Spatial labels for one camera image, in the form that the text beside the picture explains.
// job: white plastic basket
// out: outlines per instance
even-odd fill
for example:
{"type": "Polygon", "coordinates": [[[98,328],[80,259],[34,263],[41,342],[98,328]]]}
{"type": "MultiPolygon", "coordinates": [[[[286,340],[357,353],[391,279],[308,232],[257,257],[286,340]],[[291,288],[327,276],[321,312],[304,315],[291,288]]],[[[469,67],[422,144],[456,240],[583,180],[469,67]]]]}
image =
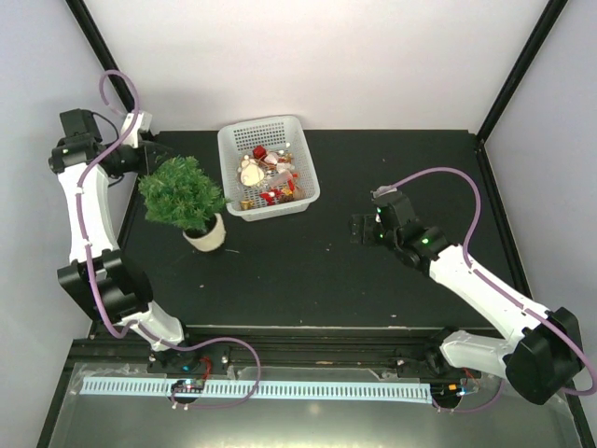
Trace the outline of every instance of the white plastic basket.
{"type": "Polygon", "coordinates": [[[311,153],[296,117],[269,117],[231,124],[217,133],[217,144],[224,194],[231,199],[227,208],[232,215],[242,217],[245,221],[280,217],[305,211],[319,197],[319,182],[311,153]],[[305,190],[305,199],[268,206],[259,196],[264,189],[252,189],[239,182],[241,159],[245,154],[251,155],[259,145],[270,151],[284,149],[293,154],[292,164],[295,165],[295,173],[299,174],[297,184],[305,190]],[[250,210],[242,210],[242,200],[252,200],[255,205],[250,210]]]}

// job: black cable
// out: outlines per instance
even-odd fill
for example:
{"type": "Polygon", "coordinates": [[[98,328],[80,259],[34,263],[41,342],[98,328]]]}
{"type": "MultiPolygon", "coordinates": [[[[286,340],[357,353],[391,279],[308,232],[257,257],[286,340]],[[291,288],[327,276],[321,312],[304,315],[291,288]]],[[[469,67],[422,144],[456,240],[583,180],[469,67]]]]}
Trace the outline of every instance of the black cable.
{"type": "Polygon", "coordinates": [[[115,185],[118,185],[120,182],[122,182],[124,180],[124,175],[121,175],[118,179],[116,179],[114,182],[112,182],[111,184],[108,185],[108,188],[112,188],[115,185]]]}
{"type": "Polygon", "coordinates": [[[114,130],[114,133],[116,134],[115,140],[118,140],[120,138],[120,133],[118,132],[118,128],[116,127],[116,124],[114,124],[112,121],[110,121],[109,119],[104,117],[102,114],[99,114],[99,113],[93,112],[93,111],[91,111],[91,114],[94,115],[95,117],[99,117],[100,119],[102,119],[103,121],[108,123],[110,126],[112,126],[112,129],[114,130]]]}

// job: gray wall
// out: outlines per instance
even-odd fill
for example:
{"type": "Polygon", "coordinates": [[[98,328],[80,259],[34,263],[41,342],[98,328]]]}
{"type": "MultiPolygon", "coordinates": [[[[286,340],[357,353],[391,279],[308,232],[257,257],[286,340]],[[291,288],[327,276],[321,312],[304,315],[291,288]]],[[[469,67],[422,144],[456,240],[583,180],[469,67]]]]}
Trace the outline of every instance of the gray wall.
{"type": "MultiPolygon", "coordinates": [[[[101,67],[64,2],[10,0],[0,28],[0,446],[20,448],[35,446],[71,341],[90,324],[56,282],[70,246],[65,199],[47,164],[58,114],[109,111],[97,93],[101,67]]],[[[110,193],[115,222],[130,185],[110,193]]]]}
{"type": "MultiPolygon", "coordinates": [[[[535,299],[579,317],[595,363],[596,23],[597,2],[568,3],[488,142],[535,299]]],[[[582,402],[597,434],[597,399],[582,402]]]]}

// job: black table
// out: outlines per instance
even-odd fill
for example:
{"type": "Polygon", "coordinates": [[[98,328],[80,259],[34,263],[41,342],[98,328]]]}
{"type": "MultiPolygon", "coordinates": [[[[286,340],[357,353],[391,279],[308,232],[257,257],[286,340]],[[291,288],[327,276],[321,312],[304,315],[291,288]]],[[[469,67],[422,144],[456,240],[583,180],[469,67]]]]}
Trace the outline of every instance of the black table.
{"type": "MultiPolygon", "coordinates": [[[[195,251],[181,231],[145,220],[133,193],[121,234],[146,270],[156,301],[190,326],[434,329],[488,328],[449,290],[400,264],[381,247],[351,244],[352,214],[372,213],[370,191],[433,166],[469,173],[483,209],[474,257],[512,283],[483,187],[475,136],[466,131],[307,131],[321,187],[307,211],[245,222],[228,213],[225,250],[195,251]]],[[[164,132],[157,141],[193,155],[221,181],[216,132],[164,132]]],[[[460,177],[429,175],[403,190],[424,223],[462,242],[474,211],[460,177]]]]}

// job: green plant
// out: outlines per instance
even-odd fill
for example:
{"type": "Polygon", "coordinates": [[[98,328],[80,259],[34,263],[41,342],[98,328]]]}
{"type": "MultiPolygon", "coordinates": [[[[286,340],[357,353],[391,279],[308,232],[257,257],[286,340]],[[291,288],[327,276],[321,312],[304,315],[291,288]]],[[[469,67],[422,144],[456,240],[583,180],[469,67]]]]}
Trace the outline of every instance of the green plant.
{"type": "Polygon", "coordinates": [[[141,179],[139,191],[146,200],[146,219],[184,231],[207,231],[207,223],[227,202],[222,189],[193,157],[167,160],[153,175],[141,179]]]}

